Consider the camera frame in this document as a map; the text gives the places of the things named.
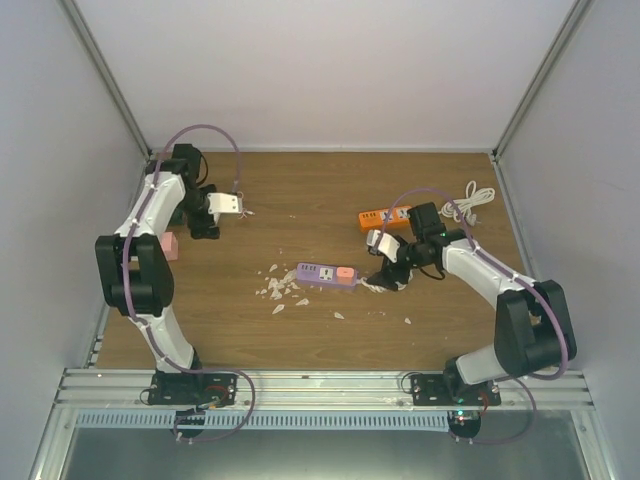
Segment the pink cube socket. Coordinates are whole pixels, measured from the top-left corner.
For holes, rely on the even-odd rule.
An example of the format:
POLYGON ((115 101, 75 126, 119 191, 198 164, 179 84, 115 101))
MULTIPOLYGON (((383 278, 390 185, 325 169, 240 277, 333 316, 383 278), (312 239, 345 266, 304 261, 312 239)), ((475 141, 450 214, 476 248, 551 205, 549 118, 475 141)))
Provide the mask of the pink cube socket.
POLYGON ((165 258, 171 262, 179 257, 178 239, 173 232, 164 232, 160 237, 160 244, 165 258))

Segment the small pink plug adapter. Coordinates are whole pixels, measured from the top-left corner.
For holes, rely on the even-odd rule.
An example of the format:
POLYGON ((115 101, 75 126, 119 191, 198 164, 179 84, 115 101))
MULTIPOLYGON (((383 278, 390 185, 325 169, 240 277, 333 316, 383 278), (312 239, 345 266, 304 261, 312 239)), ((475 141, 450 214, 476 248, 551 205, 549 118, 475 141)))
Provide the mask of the small pink plug adapter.
POLYGON ((351 283, 356 277, 356 271, 351 267, 338 267, 336 277, 341 283, 351 283))

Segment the orange power strip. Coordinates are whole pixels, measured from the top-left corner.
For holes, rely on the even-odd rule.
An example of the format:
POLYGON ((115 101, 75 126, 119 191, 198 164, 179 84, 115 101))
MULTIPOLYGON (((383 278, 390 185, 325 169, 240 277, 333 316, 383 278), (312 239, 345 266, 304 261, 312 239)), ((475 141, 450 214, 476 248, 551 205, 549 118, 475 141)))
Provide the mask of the orange power strip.
POLYGON ((381 229, 387 217, 387 230, 399 230, 410 225, 408 211, 410 205, 401 205, 392 210, 378 209, 360 212, 358 214, 359 230, 367 233, 372 229, 381 229))

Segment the purple power strip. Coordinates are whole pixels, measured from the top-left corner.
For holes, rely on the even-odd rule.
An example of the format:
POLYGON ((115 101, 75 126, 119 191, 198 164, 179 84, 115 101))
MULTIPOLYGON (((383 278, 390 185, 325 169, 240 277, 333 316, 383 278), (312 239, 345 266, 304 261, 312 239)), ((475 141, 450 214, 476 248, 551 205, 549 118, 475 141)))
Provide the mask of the purple power strip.
POLYGON ((353 290, 357 284, 358 271, 355 268, 351 267, 356 271, 356 277, 351 283, 341 283, 336 277, 336 269, 338 267, 348 266, 334 266, 301 262, 296 267, 296 279, 300 284, 313 287, 353 290))

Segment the green cube plug adapter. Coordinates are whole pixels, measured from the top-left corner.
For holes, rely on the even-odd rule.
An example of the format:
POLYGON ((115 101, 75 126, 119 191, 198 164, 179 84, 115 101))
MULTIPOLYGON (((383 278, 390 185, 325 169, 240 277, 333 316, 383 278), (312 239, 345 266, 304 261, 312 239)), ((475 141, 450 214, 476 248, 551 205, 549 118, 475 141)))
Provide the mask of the green cube plug adapter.
POLYGON ((182 210, 176 209, 170 218, 169 224, 171 226, 183 225, 185 223, 185 215, 182 210))

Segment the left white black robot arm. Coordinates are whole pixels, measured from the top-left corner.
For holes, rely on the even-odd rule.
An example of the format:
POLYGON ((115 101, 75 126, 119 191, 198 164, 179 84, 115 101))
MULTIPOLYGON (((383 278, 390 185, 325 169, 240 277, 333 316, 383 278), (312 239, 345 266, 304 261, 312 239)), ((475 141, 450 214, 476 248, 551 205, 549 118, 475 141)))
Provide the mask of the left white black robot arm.
POLYGON ((203 398, 201 362, 184 337, 172 306, 174 277, 161 246, 175 210, 186 217, 194 239, 217 239, 218 216, 210 211, 213 185, 198 179, 203 154, 179 144, 167 160, 146 168, 143 190, 125 222, 95 242, 102 291, 108 306, 129 318, 147 342, 156 371, 175 375, 171 391, 185 404, 203 398))

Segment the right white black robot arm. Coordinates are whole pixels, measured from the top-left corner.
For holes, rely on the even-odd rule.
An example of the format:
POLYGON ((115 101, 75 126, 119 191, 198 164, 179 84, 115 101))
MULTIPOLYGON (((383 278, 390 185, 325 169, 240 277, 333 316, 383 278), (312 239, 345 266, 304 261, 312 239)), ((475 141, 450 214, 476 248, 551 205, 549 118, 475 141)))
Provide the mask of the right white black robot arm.
POLYGON ((554 378, 562 376, 577 354, 577 344, 561 285, 509 268, 465 230, 448 229, 432 203, 410 208, 407 216, 411 242, 383 229, 368 231, 369 253, 383 259, 368 284, 397 291, 413 271, 433 266, 441 276, 464 281, 495 312, 492 344, 447 361, 442 372, 447 400, 464 405, 495 380, 528 375, 542 379, 550 367, 557 369, 554 378))

